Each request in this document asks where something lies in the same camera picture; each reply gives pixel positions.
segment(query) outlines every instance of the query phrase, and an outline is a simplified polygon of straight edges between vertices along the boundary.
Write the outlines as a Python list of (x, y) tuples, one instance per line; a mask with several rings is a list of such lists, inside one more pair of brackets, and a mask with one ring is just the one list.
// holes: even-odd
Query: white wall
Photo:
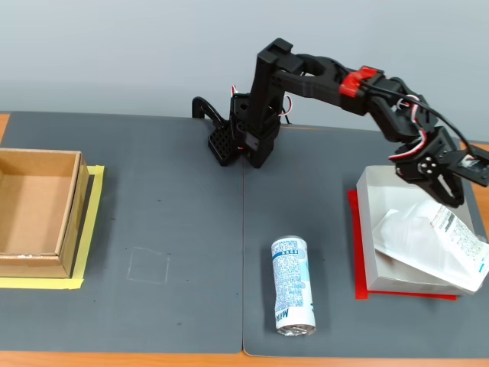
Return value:
[[(485, 0), (79, 0), (0, 2), (0, 110), (190, 116), (204, 96), (228, 114), (274, 38), (293, 52), (399, 76), (469, 138), (489, 141)], [(293, 123), (373, 129), (294, 99)]]

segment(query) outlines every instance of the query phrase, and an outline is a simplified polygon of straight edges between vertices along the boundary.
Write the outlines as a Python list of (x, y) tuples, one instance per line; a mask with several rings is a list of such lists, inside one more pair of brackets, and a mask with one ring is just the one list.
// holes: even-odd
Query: cardboard box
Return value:
[(88, 179), (79, 151), (0, 148), (0, 277), (70, 276)]
[[(375, 250), (372, 229), (389, 209), (407, 210), (431, 196), (416, 185), (400, 179), (393, 166), (369, 166), (357, 183), (365, 275), (369, 291), (425, 294), (466, 294), (442, 279), (390, 258)], [(467, 203), (451, 209), (473, 232)]]

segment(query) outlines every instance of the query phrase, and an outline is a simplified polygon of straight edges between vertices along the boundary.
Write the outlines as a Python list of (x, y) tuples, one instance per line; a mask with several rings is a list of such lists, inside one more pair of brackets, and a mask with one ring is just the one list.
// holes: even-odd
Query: plastic bag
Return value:
[(374, 228), (375, 249), (473, 294), (489, 272), (489, 245), (435, 200), (390, 210)]

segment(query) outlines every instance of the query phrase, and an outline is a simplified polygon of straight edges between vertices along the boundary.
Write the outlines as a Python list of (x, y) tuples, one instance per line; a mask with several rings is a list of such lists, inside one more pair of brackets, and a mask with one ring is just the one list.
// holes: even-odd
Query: can lid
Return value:
[(281, 239), (302, 239), (304, 242), (306, 241), (305, 239), (303, 239), (302, 237), (299, 237), (298, 235), (284, 235), (284, 236), (276, 239), (274, 242), (280, 241)]

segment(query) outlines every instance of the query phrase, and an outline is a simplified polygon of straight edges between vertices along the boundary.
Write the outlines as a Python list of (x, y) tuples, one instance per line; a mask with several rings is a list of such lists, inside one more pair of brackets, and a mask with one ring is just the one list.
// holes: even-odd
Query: gray table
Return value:
[(78, 291), (0, 290), (1, 350), (236, 353), (242, 168), (191, 119), (14, 113), (2, 147), (81, 150), (106, 174)]
[[(214, 161), (209, 129), (190, 119), (11, 117), (3, 146), (79, 149), (107, 173), (82, 290), (0, 290), (0, 349), (237, 352), (242, 338), (261, 356), (489, 357), (489, 287), (456, 303), (355, 301), (346, 191), (395, 145), (375, 132), (284, 129), (260, 170), (244, 166), (243, 228), (241, 163)], [(318, 332), (306, 338), (274, 329), (270, 245), (289, 234), (309, 245)]]
[[(258, 171), (244, 175), (244, 350), (255, 356), (487, 358), (489, 287), (457, 302), (375, 295), (355, 300), (347, 191), (365, 166), (388, 164), (379, 133), (282, 129)], [(470, 185), (474, 229), (484, 227)], [(277, 334), (270, 247), (283, 235), (308, 244), (317, 332)]]

